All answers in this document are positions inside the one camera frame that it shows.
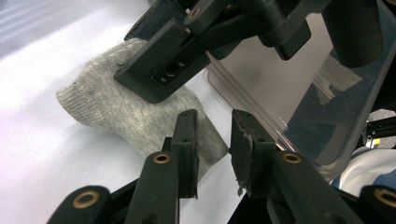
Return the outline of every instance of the white table surface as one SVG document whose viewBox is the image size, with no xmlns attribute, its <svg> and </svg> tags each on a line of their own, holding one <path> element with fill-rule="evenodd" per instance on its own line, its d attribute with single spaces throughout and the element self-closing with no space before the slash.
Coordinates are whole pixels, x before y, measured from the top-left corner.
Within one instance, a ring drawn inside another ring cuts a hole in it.
<svg viewBox="0 0 396 224">
<path fill-rule="evenodd" d="M 45 223 L 75 189 L 111 192 L 139 177 L 144 158 L 114 133 L 83 126 L 58 104 L 85 62 L 122 42 L 146 0 L 0 0 L 0 223 Z M 205 72 L 188 84 L 227 144 L 231 108 Z M 180 223 L 227 223 L 241 200 L 226 156 L 181 200 Z"/>
</svg>

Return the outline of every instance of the transparent acrylic sheet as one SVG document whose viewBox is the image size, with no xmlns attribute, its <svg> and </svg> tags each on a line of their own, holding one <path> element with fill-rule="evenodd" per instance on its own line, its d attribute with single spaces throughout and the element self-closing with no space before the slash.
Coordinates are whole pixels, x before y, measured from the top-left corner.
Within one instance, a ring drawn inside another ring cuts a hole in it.
<svg viewBox="0 0 396 224">
<path fill-rule="evenodd" d="M 303 153 L 333 179 L 350 160 L 396 51 L 396 20 L 379 4 L 385 50 L 374 63 L 342 66 L 323 19 L 311 14 L 312 37 L 291 60 L 253 37 L 226 59 L 211 58 L 209 82 L 233 108 L 254 114 L 279 147 Z"/>
</svg>

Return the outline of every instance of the gray sock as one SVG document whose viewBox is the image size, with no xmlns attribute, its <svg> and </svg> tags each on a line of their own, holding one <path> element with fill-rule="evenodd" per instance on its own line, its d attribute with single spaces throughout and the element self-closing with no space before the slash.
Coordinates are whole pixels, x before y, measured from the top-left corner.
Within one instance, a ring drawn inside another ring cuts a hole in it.
<svg viewBox="0 0 396 224">
<path fill-rule="evenodd" d="M 114 80 L 120 67 L 147 41 L 131 39 L 88 62 L 79 77 L 57 92 L 62 107 L 78 122 L 117 133 L 147 157 L 173 136 L 177 115 L 198 110 L 199 179 L 227 154 L 228 148 L 207 118 L 194 93 L 180 88 L 165 101 L 152 105 Z"/>
</svg>

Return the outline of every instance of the knit fabric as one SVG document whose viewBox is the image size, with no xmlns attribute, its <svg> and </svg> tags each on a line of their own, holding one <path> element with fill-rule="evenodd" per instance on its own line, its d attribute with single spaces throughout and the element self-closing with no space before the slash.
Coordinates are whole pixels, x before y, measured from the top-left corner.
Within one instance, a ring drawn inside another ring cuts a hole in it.
<svg viewBox="0 0 396 224">
<path fill-rule="evenodd" d="M 195 94 L 183 86 L 168 99 L 153 105 L 113 78 L 146 43 L 134 38 L 88 62 L 70 86 L 57 92 L 58 101 L 78 122 L 119 134 L 144 157 L 160 151 L 164 138 L 173 136 L 180 112 L 196 109 L 201 179 L 227 154 L 228 148 Z"/>
</svg>

